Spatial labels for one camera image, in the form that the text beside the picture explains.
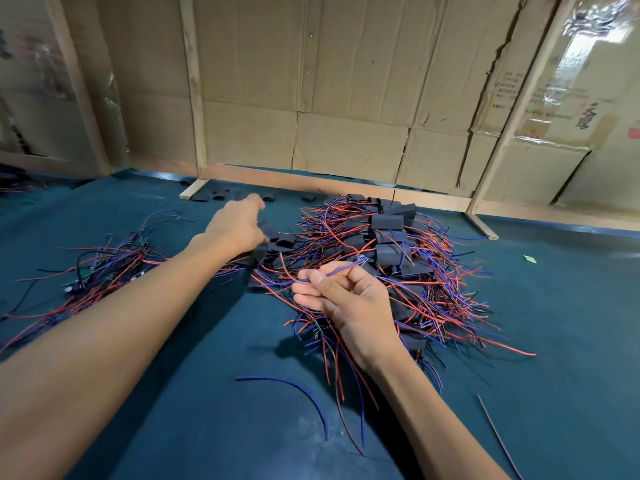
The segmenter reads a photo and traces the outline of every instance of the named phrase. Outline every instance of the red circle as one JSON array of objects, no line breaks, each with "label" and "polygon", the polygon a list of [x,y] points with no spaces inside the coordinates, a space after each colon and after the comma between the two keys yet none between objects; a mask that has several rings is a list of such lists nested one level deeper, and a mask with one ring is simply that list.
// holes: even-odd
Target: red circle
[{"label": "red circle", "polygon": [[629,128],[627,136],[629,139],[640,139],[640,120],[637,120],[631,128]]}]

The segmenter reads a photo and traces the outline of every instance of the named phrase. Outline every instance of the left arm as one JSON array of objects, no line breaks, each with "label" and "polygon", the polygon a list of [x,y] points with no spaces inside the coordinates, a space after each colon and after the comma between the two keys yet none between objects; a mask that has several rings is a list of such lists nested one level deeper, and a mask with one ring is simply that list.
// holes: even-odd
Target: left arm
[{"label": "left arm", "polygon": [[222,265],[264,241],[256,194],[187,248],[0,364],[2,477],[64,477],[118,411]]}]

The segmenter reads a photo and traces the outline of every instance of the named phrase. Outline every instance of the hand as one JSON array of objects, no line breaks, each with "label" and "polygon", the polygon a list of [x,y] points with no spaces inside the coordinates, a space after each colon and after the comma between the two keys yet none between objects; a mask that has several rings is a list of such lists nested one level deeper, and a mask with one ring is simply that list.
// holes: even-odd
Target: hand
[{"label": "hand", "polygon": [[264,210],[264,202],[258,194],[230,200],[216,212],[204,234],[198,234],[192,242],[223,242],[231,252],[229,258],[251,251],[267,241],[258,227],[260,210]]},{"label": "hand", "polygon": [[348,262],[334,261],[320,269],[303,269],[294,283],[293,300],[331,318],[359,366],[372,374],[404,345],[398,338],[386,286],[360,266],[332,276]]}]

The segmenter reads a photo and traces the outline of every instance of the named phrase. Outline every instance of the right arm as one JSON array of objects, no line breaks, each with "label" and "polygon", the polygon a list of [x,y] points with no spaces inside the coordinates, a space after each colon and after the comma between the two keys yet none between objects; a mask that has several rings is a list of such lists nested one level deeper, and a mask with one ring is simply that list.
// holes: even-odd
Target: right arm
[{"label": "right arm", "polygon": [[348,263],[300,271],[294,300],[329,316],[349,352],[378,384],[402,425],[425,478],[502,479],[508,476],[440,398],[398,338],[387,288]]}]

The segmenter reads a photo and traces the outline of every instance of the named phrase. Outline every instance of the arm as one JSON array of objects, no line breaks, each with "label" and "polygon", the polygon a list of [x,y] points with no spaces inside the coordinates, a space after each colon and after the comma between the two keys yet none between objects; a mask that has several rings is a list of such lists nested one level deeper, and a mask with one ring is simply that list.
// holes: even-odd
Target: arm
[{"label": "arm", "polygon": [[329,316],[356,362],[367,371],[396,412],[425,478],[504,479],[508,476],[440,398],[398,338],[387,288],[347,263],[302,270],[294,300]]},{"label": "arm", "polygon": [[256,194],[229,201],[183,252],[0,364],[4,479],[66,475],[211,277],[264,241],[263,208]]}]

